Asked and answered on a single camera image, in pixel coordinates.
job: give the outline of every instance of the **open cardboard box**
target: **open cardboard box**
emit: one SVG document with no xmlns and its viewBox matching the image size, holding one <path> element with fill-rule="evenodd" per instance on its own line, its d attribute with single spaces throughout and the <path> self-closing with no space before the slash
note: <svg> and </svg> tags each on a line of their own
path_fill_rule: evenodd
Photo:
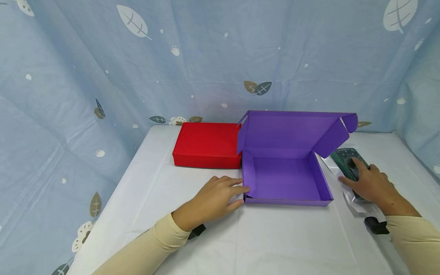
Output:
<svg viewBox="0 0 440 275">
<path fill-rule="evenodd" d="M 315 153 L 328 157 L 357 128 L 355 113 L 248 111 L 240 120 L 245 203 L 326 206 L 333 201 Z"/>
</svg>

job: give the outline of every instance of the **blue curtain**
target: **blue curtain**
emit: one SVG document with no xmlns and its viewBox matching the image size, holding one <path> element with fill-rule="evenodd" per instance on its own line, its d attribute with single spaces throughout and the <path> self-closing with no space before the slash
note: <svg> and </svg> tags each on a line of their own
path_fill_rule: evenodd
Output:
<svg viewBox="0 0 440 275">
<path fill-rule="evenodd" d="M 157 124 L 357 112 L 358 131 L 397 131 L 438 176 L 439 14 L 437 0 L 0 0 L 2 272 L 68 270 Z"/>
</svg>

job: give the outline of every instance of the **box lid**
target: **box lid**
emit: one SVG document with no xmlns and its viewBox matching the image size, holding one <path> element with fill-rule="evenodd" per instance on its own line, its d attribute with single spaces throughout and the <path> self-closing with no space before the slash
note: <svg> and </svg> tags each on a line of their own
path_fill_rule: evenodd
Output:
<svg viewBox="0 0 440 275">
<path fill-rule="evenodd" d="M 357 129 L 356 113 L 247 111 L 238 125 L 237 153 L 245 148 L 312 150 L 328 157 Z"/>
</svg>

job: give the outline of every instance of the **right hand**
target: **right hand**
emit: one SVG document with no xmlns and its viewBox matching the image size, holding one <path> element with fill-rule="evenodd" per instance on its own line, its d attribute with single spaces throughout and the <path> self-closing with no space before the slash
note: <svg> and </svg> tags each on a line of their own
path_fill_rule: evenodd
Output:
<svg viewBox="0 0 440 275">
<path fill-rule="evenodd" d="M 400 196 L 397 190 L 388 180 L 385 173 L 381 173 L 376 165 L 371 164 L 370 170 L 362 161 L 353 158 L 357 169 L 359 170 L 359 181 L 352 181 L 346 177 L 339 177 L 339 180 L 353 189 L 362 198 L 380 205 L 390 199 Z"/>
<path fill-rule="evenodd" d="M 174 222 L 183 231 L 190 232 L 200 224 L 218 219 L 238 209 L 244 200 L 229 203 L 235 195 L 249 192 L 249 187 L 234 186 L 243 179 L 228 176 L 212 177 L 197 195 L 172 213 Z"/>
<path fill-rule="evenodd" d="M 381 173 L 376 165 L 371 164 L 370 170 L 362 161 L 353 158 L 359 170 L 359 181 L 352 181 L 346 177 L 339 180 L 353 189 L 362 198 L 374 202 L 379 206 L 385 216 L 415 216 L 419 212 L 394 188 L 385 173 Z"/>
</svg>

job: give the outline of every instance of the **beige sleeve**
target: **beige sleeve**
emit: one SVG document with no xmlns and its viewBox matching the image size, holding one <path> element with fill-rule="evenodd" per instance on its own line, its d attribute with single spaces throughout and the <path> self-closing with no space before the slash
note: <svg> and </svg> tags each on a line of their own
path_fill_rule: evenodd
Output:
<svg viewBox="0 0 440 275">
<path fill-rule="evenodd" d="M 176 225 L 170 213 L 116 252 L 92 275 L 151 275 L 169 254 L 187 242 L 189 234 Z"/>
<path fill-rule="evenodd" d="M 440 232 L 427 220 L 387 216 L 392 243 L 412 275 L 440 274 Z"/>
</svg>

